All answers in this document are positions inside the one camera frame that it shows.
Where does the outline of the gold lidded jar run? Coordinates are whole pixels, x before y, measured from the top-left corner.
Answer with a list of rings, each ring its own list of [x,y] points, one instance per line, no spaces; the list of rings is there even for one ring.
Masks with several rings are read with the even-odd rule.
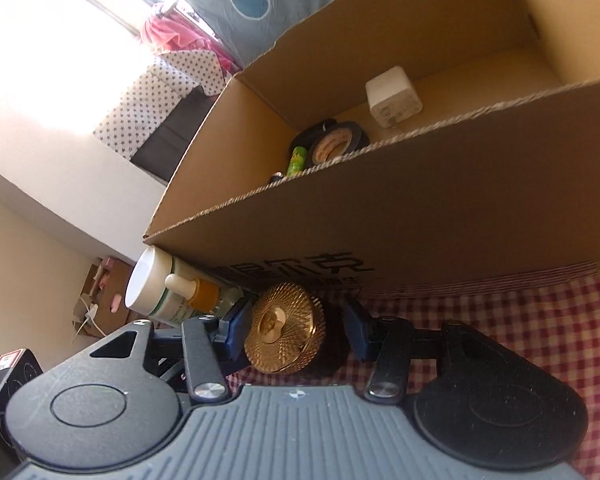
[[[261,374],[330,377],[347,361],[343,313],[294,283],[266,290],[251,311],[244,350]]]

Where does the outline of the white supplement bottle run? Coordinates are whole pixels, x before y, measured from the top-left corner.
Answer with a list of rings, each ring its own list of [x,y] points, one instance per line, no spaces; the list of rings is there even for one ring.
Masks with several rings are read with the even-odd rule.
[[[185,299],[166,288],[164,280],[169,274],[178,274],[186,280],[202,278],[220,286],[220,299],[211,313],[201,313],[189,307]],[[212,314],[218,318],[245,297],[236,285],[214,278],[195,269],[181,258],[156,247],[147,246],[135,263],[124,295],[125,307],[158,323],[178,326],[188,318]]]

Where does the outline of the black cylindrical tube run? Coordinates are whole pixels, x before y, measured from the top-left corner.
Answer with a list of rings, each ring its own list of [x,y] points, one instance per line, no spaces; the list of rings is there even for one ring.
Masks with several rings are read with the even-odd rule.
[[[272,176],[268,179],[268,183],[272,184],[275,182],[279,182],[283,180],[284,177],[285,175],[282,172],[276,172],[275,174],[272,174]]]

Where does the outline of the green lip balm tube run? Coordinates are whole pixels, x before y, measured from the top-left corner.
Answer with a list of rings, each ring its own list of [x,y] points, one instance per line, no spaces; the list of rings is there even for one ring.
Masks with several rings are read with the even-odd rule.
[[[300,174],[306,166],[306,155],[308,151],[302,145],[297,145],[292,149],[290,161],[286,171],[286,177],[290,178]]]

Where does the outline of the black tape roll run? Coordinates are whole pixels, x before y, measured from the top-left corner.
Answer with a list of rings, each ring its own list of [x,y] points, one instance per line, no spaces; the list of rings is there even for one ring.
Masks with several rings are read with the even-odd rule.
[[[328,118],[306,128],[289,145],[289,154],[295,148],[306,150],[306,168],[330,162],[370,145],[370,138],[356,122],[337,122]]]

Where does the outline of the white power adapter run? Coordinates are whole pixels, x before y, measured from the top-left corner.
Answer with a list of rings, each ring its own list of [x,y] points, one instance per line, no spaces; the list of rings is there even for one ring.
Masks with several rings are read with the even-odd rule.
[[[365,91],[370,114],[382,128],[394,127],[424,108],[401,66],[394,66],[367,81]]]

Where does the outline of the pink checkered tablecloth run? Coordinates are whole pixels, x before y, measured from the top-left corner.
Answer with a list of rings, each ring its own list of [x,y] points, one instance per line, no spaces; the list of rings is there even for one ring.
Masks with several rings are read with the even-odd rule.
[[[462,321],[570,385],[588,408],[588,433],[572,463],[585,478],[600,479],[600,262],[393,292],[323,289],[317,295],[337,306],[353,297],[371,315],[407,318],[427,330]]]

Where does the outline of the black speaker device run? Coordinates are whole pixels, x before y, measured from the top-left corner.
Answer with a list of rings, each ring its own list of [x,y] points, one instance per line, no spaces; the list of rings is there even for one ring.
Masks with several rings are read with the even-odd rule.
[[[0,479],[4,479],[20,464],[6,427],[7,404],[23,385],[42,373],[38,360],[29,349],[17,349],[0,355]]]

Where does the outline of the brown cardboard box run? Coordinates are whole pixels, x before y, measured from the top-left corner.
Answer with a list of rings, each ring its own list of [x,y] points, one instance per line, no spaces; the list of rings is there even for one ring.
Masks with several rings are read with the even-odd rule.
[[[365,84],[394,66],[424,108],[382,128]],[[328,118],[370,145],[287,178],[291,141]],[[250,287],[600,260],[600,0],[329,3],[225,87],[145,240]]]

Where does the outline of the polka dot cloth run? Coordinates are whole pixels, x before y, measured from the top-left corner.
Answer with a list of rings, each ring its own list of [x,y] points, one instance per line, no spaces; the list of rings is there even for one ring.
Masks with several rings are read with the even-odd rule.
[[[126,160],[132,159],[174,108],[193,91],[218,96],[228,81],[221,59],[210,50],[175,51],[152,58],[94,137]]]

